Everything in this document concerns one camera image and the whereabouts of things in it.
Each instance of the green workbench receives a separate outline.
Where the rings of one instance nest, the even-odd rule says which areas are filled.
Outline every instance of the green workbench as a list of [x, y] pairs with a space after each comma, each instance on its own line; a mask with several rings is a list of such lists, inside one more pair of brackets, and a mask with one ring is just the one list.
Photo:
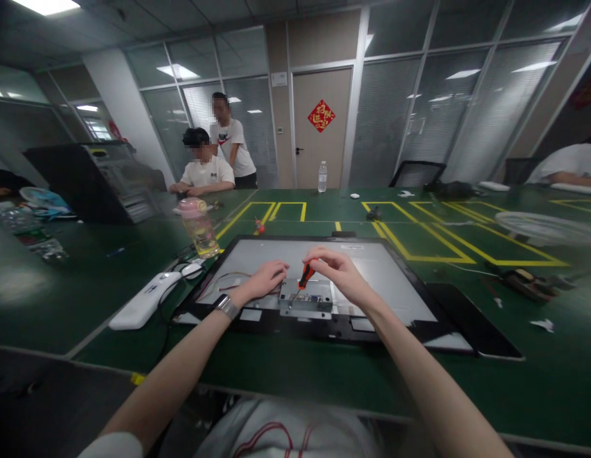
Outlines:
[[[349, 198], [352, 192], [361, 198]], [[591, 249], [530, 247], [507, 237], [493, 218], [504, 209], [591, 224], [591, 197], [521, 188], [444, 204], [420, 193], [410, 198], [397, 194], [388, 188], [322, 195], [313, 190], [229, 191], [218, 196], [225, 208], [212, 216], [221, 247], [238, 234], [254, 233], [255, 217], [264, 220], [267, 235], [330, 236], [337, 229], [385, 237], [423, 281], [461, 288], [525, 355], [518, 362], [435, 354], [490, 423], [515, 440], [591, 448], [591, 276], [546, 305], [495, 285], [504, 304], [499, 309], [481, 275], [447, 264], [484, 270], [483, 262], [491, 260], [505, 269], [526, 266], [539, 275], [589, 269]], [[366, 220], [365, 205], [380, 207], [381, 223]], [[161, 216], [130, 227], [50, 224], [71, 256], [58, 266], [27, 253], [0, 228], [0, 345], [118, 370], [150, 371], [166, 337], [167, 350], [187, 332], [175, 327], [167, 335], [165, 318], [195, 281], [177, 285], [140, 330], [115, 332], [106, 325], [189, 243], [179, 218], [170, 213], [170, 205], [165, 207]], [[467, 221], [474, 224], [443, 224]], [[125, 248], [122, 254], [106, 256], [120, 247]], [[554, 323], [554, 334], [529, 324], [546, 318]], [[398, 389], [398, 371], [381, 347], [227, 333], [200, 382], [370, 415], [412, 414]]]

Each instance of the pink water bottle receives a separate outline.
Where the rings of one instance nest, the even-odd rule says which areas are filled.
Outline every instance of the pink water bottle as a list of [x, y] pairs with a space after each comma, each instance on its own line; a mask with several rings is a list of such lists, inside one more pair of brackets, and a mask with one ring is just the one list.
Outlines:
[[206, 202], [197, 197], [189, 197], [179, 202], [179, 211], [198, 256], [208, 259], [219, 254], [219, 244], [214, 238], [212, 222], [206, 212]]

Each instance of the black phone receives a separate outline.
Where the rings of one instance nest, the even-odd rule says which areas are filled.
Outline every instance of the black phone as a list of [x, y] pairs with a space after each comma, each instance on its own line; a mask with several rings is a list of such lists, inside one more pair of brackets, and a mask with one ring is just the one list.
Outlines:
[[484, 316], [482, 311], [450, 283], [425, 283], [448, 318], [481, 356], [524, 360], [524, 355]]

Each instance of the black hair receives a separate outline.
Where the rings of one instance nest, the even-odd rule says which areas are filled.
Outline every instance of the black hair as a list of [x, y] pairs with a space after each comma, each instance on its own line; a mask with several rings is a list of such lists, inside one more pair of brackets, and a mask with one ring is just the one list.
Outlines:
[[225, 104], [227, 105], [227, 108], [231, 108], [230, 107], [230, 101], [227, 98], [227, 95], [225, 95], [223, 92], [215, 92], [212, 95], [212, 99], [213, 100], [223, 100], [225, 102]]
[[202, 128], [188, 128], [183, 134], [183, 144], [190, 148], [199, 148], [203, 144], [209, 144], [211, 138], [208, 133]]

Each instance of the ceiling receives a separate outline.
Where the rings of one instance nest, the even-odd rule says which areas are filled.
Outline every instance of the ceiling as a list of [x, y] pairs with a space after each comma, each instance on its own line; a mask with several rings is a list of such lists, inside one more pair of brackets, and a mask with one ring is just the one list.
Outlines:
[[39, 69], [80, 61], [82, 53], [190, 35], [210, 27], [358, 4], [360, 0], [75, 0], [81, 8], [44, 17], [0, 0], [0, 64]]

